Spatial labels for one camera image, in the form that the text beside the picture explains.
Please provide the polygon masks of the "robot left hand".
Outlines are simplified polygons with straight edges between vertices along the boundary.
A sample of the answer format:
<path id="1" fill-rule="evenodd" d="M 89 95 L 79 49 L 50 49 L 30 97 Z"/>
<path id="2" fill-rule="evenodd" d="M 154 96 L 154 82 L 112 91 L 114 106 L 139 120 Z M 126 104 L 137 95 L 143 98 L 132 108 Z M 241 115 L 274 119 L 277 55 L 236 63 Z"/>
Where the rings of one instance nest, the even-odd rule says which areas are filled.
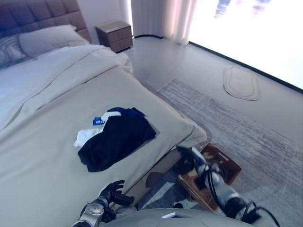
<path id="1" fill-rule="evenodd" d="M 116 203 L 122 206 L 130 206 L 135 200 L 134 196 L 122 194 L 125 180 L 115 181 L 106 186 L 98 195 L 98 198 L 106 199 L 107 203 Z"/>

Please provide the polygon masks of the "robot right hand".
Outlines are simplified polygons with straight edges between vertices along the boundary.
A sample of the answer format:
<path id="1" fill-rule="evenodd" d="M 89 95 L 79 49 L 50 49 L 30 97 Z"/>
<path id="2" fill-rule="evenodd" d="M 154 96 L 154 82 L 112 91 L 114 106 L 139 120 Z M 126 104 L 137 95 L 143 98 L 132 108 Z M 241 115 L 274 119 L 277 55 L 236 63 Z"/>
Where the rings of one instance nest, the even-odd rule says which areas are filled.
<path id="1" fill-rule="evenodd" d="M 193 169 L 203 171 L 205 169 L 207 162 L 198 149 L 195 147 L 186 148 L 177 146 L 177 150 L 184 159 L 183 167 L 186 171 L 191 171 Z"/>

